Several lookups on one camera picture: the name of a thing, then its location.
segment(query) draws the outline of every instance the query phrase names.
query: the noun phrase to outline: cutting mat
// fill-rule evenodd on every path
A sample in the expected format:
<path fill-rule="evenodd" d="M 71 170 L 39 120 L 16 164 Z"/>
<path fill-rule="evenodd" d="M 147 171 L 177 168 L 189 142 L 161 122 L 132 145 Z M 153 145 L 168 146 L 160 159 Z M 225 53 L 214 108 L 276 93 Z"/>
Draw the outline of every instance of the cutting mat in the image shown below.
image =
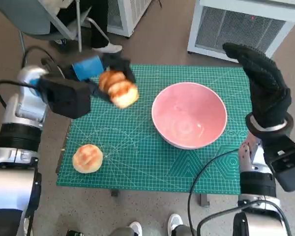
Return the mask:
<path fill-rule="evenodd" d="M 99 99 L 91 112 L 71 124 L 58 185 L 110 189 L 188 192 L 195 175 L 212 157 L 238 148 L 246 138 L 245 116 L 251 111 L 248 78 L 241 68 L 133 65 L 140 99 L 120 110 Z M 177 82 L 208 86 L 225 102 L 228 123 L 213 144 L 181 150 L 165 142 L 154 128 L 151 107 L 156 95 Z M 84 144 L 96 144 L 103 165 L 92 174 L 73 169 L 72 156 Z M 195 192 L 238 194 L 237 153 L 216 160 L 200 178 Z"/>

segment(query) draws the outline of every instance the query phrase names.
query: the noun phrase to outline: bread roll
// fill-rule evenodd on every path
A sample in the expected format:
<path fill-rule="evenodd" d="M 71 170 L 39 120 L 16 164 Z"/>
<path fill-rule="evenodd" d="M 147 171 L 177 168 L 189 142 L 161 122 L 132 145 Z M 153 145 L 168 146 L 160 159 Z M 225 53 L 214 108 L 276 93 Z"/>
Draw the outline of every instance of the bread roll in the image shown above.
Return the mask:
<path fill-rule="evenodd" d="M 135 84 L 120 82 L 110 89 L 110 99 L 119 108 L 124 109 L 139 99 L 139 92 Z"/>
<path fill-rule="evenodd" d="M 104 71 L 100 76 L 99 76 L 99 79 L 98 79 L 98 84 L 99 84 L 99 89 L 102 90 L 103 92 L 104 91 L 104 86 L 106 84 L 106 81 L 114 74 L 115 72 L 114 71 L 111 71 L 111 70 L 106 70 Z"/>
<path fill-rule="evenodd" d="M 99 88 L 110 96 L 110 100 L 123 109 L 139 98 L 138 88 L 126 79 L 121 71 L 105 71 L 99 77 Z"/>
<path fill-rule="evenodd" d="M 103 153 L 95 145 L 86 144 L 73 155 L 73 168 L 83 174 L 98 171 L 103 162 Z"/>
<path fill-rule="evenodd" d="M 108 93 L 108 89 L 114 85 L 115 83 L 121 82 L 121 81 L 127 81 L 125 75 L 118 71 L 115 74 L 112 74 L 108 80 L 106 80 L 106 83 L 104 85 L 104 91 Z"/>

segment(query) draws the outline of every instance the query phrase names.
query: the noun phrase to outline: person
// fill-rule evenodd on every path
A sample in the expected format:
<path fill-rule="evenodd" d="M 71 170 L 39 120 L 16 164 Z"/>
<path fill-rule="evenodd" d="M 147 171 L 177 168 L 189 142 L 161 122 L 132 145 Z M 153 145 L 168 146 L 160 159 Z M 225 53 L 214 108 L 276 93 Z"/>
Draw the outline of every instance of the person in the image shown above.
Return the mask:
<path fill-rule="evenodd" d="M 64 25 L 69 25 L 76 20 L 76 3 L 73 0 L 67 8 L 60 8 L 65 1 L 68 0 L 42 0 L 43 4 L 62 21 Z M 88 17 L 92 18 L 102 31 L 107 34 L 108 24 L 108 0 L 81 0 L 80 12 L 90 10 Z M 51 23 L 50 33 L 57 32 L 57 28 Z M 122 50 L 121 45 L 114 45 L 97 30 L 97 28 L 91 24 L 91 47 L 102 53 L 118 53 Z"/>
<path fill-rule="evenodd" d="M 172 214 L 167 224 L 168 236 L 192 236 L 190 227 L 182 222 L 182 218 L 178 214 Z M 139 222 L 133 222 L 129 227 L 115 229 L 109 236 L 143 236 L 142 226 Z"/>

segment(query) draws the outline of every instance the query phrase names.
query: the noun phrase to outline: bowl rim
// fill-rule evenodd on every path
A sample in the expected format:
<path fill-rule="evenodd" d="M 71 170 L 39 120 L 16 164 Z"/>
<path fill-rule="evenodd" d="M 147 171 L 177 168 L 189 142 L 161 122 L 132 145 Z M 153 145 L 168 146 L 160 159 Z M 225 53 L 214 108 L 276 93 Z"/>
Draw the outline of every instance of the bowl rim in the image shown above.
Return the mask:
<path fill-rule="evenodd" d="M 173 142 L 172 140 L 168 139 L 167 137 L 165 137 L 165 135 L 163 135 L 160 131 L 159 131 L 159 128 L 157 127 L 156 123 L 155 123 L 155 118 L 154 118 L 154 115 L 153 115 L 153 110 L 154 110 L 154 105 L 155 105 L 155 101 L 157 100 L 157 98 L 165 91 L 167 90 L 168 88 L 170 88 L 171 86 L 177 86 L 177 85 L 180 85 L 180 84 L 192 84 L 192 85 L 197 85 L 197 86 L 200 86 L 200 87 L 204 87 L 208 90 L 210 90 L 211 92 L 213 92 L 213 94 L 221 101 L 221 103 L 223 104 L 223 107 L 224 107 L 224 111 L 225 111 L 225 122 L 224 122 L 224 126 L 223 128 L 221 129 L 221 132 L 219 133 L 219 135 L 216 136 L 216 138 L 211 141 L 211 142 L 207 142 L 205 143 L 204 145 L 201 145 L 199 147 L 195 147 L 195 146 L 181 146 L 179 145 L 178 143 L 176 142 Z M 153 120 L 153 124 L 155 126 L 155 128 L 157 129 L 157 132 L 162 136 L 163 139 L 165 139 L 165 141 L 167 141 L 169 144 L 175 146 L 175 147 L 180 147 L 181 149 L 198 149 L 198 148 L 203 148 L 205 146 L 208 146 L 212 143 L 214 143 L 219 137 L 221 137 L 221 135 L 224 133 L 225 131 L 225 128 L 226 128 L 226 125 L 227 125 L 227 121 L 228 121 L 228 114 L 227 114 L 227 110 L 226 110 L 226 106 L 225 106 L 225 103 L 223 102 L 223 100 L 221 99 L 221 97 L 215 92 L 213 91 L 212 89 L 210 89 L 209 87 L 207 86 L 204 86 L 202 84 L 199 84 L 199 83 L 195 83 L 195 82 L 179 82 L 179 83 L 175 83 L 175 84 L 172 84 L 172 85 L 169 85 L 167 86 L 166 88 L 164 88 L 163 90 L 161 90 L 158 95 L 155 97 L 154 101 L 153 101 L 153 104 L 152 104 L 152 109 L 151 109 L 151 115 L 152 115 L 152 120 Z"/>

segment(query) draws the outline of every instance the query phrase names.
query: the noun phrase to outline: white shoe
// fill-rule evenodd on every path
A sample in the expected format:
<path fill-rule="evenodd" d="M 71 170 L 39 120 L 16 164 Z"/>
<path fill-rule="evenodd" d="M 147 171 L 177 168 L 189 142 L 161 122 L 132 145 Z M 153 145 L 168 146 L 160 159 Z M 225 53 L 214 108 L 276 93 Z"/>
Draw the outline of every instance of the white shoe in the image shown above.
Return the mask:
<path fill-rule="evenodd" d="M 93 50 L 101 52 L 101 53 L 118 53 L 122 50 L 122 46 L 108 43 L 108 45 L 106 47 L 93 48 Z"/>
<path fill-rule="evenodd" d="M 54 40 L 55 43 L 57 43 L 58 45 L 66 45 L 67 44 L 67 40 L 64 38 L 64 39 L 58 39 L 58 40 Z"/>
<path fill-rule="evenodd" d="M 28 218 L 24 219 L 24 235 L 28 235 L 28 228 L 29 228 L 30 220 Z M 30 236 L 33 236 L 33 227 L 30 230 Z"/>
<path fill-rule="evenodd" d="M 129 225 L 130 228 L 138 235 L 142 236 L 142 226 L 139 222 L 135 221 Z"/>
<path fill-rule="evenodd" d="M 178 214 L 172 214 L 169 219 L 168 219 L 168 224 L 167 224 L 167 231 L 168 231 L 168 236 L 172 235 L 172 231 L 178 226 L 182 225 L 182 218 Z"/>

